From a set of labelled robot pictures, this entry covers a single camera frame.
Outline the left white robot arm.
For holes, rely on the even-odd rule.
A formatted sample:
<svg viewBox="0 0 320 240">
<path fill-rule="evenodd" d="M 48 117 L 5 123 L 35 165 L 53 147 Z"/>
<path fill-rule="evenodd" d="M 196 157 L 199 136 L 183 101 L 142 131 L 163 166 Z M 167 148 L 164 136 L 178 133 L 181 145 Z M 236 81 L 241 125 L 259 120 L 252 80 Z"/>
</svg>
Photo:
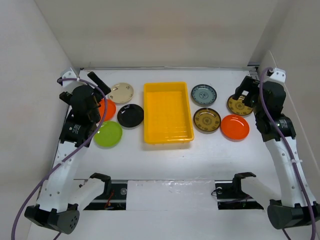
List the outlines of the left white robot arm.
<svg viewBox="0 0 320 240">
<path fill-rule="evenodd" d="M 36 204 L 22 205 L 27 219 L 58 234 L 71 234 L 78 224 L 80 212 L 96 197 L 107 198 L 112 191 L 110 176 L 93 173 L 84 185 L 72 192 L 79 163 L 106 117 L 99 112 L 100 102 L 111 92 L 94 72 L 87 76 L 90 81 L 70 78 L 70 81 L 82 84 L 72 92 L 64 91 L 59 95 L 71 110 L 59 136 L 54 166 L 43 179 L 46 185 Z"/>
</svg>

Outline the green plate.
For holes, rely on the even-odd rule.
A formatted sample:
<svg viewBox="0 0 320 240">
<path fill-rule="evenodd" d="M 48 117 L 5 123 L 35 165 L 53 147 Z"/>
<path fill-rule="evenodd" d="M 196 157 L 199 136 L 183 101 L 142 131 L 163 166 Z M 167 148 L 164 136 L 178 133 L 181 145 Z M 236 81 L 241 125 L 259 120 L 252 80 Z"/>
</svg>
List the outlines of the green plate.
<svg viewBox="0 0 320 240">
<path fill-rule="evenodd" d="M 111 148 L 117 145 L 123 135 L 122 127 L 115 121 L 105 121 L 93 139 L 95 143 L 103 148 Z"/>
</svg>

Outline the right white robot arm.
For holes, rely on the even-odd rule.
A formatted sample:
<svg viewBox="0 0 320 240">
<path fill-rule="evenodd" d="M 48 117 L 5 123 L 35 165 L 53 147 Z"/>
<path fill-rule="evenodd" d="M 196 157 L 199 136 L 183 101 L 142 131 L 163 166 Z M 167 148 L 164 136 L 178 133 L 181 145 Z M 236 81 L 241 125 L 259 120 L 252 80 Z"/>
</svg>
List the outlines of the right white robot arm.
<svg viewBox="0 0 320 240">
<path fill-rule="evenodd" d="M 231 191 L 237 197 L 248 194 L 267 211 L 271 225 L 277 230 L 311 226 L 316 235 L 320 205 L 312 194 L 297 154 L 296 132 L 290 118 L 282 113 L 286 92 L 282 81 L 270 77 L 258 81 L 246 76 L 236 88 L 233 99 L 244 91 L 242 101 L 253 109 L 256 128 L 260 132 L 276 170 L 281 195 L 258 180 L 252 172 L 235 174 Z"/>
</svg>

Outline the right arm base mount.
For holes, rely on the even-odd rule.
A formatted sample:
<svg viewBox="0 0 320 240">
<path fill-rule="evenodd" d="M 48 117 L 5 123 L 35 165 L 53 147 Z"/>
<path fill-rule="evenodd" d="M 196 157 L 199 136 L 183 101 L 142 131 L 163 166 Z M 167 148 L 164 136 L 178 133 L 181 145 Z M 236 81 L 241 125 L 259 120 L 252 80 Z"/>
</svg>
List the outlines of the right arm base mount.
<svg viewBox="0 0 320 240">
<path fill-rule="evenodd" d="M 263 210 L 264 208 L 246 193 L 236 192 L 231 181 L 215 182 L 211 195 L 217 200 L 218 210 Z"/>
</svg>

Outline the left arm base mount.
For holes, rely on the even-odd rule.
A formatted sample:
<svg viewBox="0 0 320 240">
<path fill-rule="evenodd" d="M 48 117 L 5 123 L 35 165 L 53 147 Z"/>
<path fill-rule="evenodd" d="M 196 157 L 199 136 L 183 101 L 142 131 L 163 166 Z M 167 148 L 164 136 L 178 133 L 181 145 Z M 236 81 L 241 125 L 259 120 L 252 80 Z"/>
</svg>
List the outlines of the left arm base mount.
<svg viewBox="0 0 320 240">
<path fill-rule="evenodd" d="M 128 182 L 115 181 L 111 190 L 97 196 L 84 209 L 85 211 L 125 211 L 127 205 Z"/>
</svg>

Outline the blue patterned plate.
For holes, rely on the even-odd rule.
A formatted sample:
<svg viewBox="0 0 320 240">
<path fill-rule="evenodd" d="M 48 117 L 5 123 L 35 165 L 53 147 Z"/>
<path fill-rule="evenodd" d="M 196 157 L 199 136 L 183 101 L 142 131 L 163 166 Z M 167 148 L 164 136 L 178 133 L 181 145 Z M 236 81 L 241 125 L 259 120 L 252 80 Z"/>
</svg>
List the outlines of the blue patterned plate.
<svg viewBox="0 0 320 240">
<path fill-rule="evenodd" d="M 207 84 L 198 84 L 191 90 L 191 98 L 198 105 L 202 107 L 211 106 L 217 99 L 216 90 Z"/>
</svg>

